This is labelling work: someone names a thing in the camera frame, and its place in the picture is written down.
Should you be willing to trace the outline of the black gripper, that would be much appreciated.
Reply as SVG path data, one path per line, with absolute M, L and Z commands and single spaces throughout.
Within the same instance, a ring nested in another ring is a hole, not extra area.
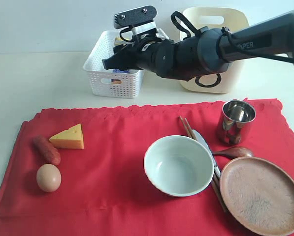
M 146 37 L 133 44 L 121 44 L 115 46 L 114 54 L 107 59 L 103 59 L 104 69 L 119 70 L 140 70 L 145 69 L 156 74 L 161 74 L 162 70 L 156 62 L 156 54 L 161 39 Z

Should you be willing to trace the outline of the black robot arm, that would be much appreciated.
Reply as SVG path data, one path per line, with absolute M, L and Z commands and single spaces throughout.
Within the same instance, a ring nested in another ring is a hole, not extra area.
M 294 10 L 237 32 L 226 27 L 195 28 L 180 12 L 171 21 L 186 37 L 174 42 L 160 35 L 154 18 L 156 9 L 137 7 L 114 15 L 114 27 L 131 31 L 103 67 L 152 71 L 162 78 L 189 81 L 204 75 L 220 76 L 237 60 L 265 58 L 294 65 Z

